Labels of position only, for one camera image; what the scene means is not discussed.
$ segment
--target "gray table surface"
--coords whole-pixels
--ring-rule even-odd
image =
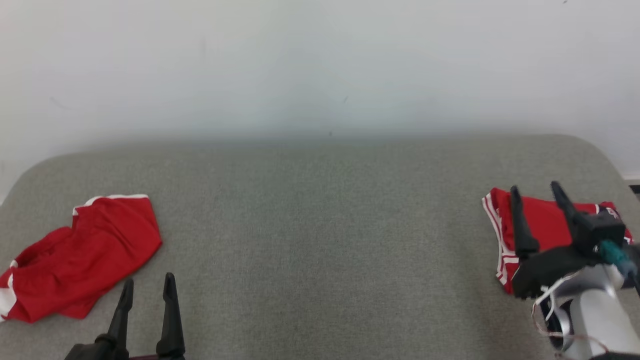
[[[131,355],[160,337],[177,279],[187,359],[552,359],[531,302],[495,279],[481,197],[518,184],[640,203],[592,145],[567,136],[172,145],[74,154],[27,171],[0,206],[0,264],[96,195],[147,193],[164,245],[133,275]],[[104,332],[121,285],[84,320],[0,323],[0,359],[63,359]],[[623,291],[632,320],[640,301]]]

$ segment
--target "white wall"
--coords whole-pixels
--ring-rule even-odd
[[[560,132],[640,177],[637,0],[0,0],[0,198],[138,136]]]

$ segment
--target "red cloth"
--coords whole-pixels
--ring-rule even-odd
[[[12,261],[0,277],[0,315],[28,323],[53,313],[84,318],[161,244],[146,195],[95,197],[74,208],[71,227],[52,231]]]
[[[513,241],[513,220],[511,219],[511,193],[498,188],[482,199],[483,208],[489,216],[496,237],[498,238],[499,256],[498,268],[495,276],[504,286],[507,293],[513,293],[511,278],[520,264],[515,254]],[[540,251],[558,246],[571,244],[571,234],[564,219],[564,213],[557,207],[555,201],[545,201],[533,197],[522,197],[524,216],[529,223],[531,234],[540,243]],[[600,213],[606,211],[619,218],[613,202],[599,204],[574,204],[578,211],[585,213]],[[627,229],[625,240],[632,243],[631,233]]]

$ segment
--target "folded red garment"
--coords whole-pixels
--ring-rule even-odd
[[[498,268],[495,276],[504,286],[507,293],[513,293],[511,278],[518,270],[518,257],[515,254],[513,241],[513,220],[511,218],[511,193],[498,188],[482,199],[483,208],[493,224],[495,235],[498,238]],[[529,223],[531,234],[540,243],[540,251],[552,249],[558,246],[571,244],[571,234],[564,219],[564,213],[557,207],[555,201],[545,201],[533,197],[522,197],[524,215]],[[574,204],[578,211],[595,214],[606,211],[616,218],[620,214],[616,211],[613,202],[601,202],[599,204]],[[627,229],[625,240],[632,243],[631,233]]]
[[[74,208],[71,227],[24,249],[0,276],[0,322],[33,323],[53,313],[84,318],[160,245],[146,195],[94,197]]]

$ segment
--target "red garment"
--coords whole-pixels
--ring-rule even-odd
[[[33,323],[53,313],[82,319],[160,245],[146,195],[94,197],[74,208],[71,227],[24,249],[0,276],[0,321]]]
[[[483,208],[493,224],[495,235],[498,238],[499,256],[498,268],[495,276],[504,286],[507,293],[513,293],[511,278],[515,274],[520,264],[515,254],[515,244],[513,241],[513,221],[511,219],[511,193],[498,188],[491,189],[491,192],[482,199]],[[566,225],[563,211],[557,207],[555,201],[545,201],[533,197],[522,197],[524,216],[529,223],[531,234],[540,243],[540,251],[548,250],[558,246],[571,244],[571,234]],[[599,204],[574,204],[578,211],[584,213],[600,213],[607,211],[609,214],[619,218],[613,202],[601,202]],[[631,233],[627,229],[625,240],[632,243]]]

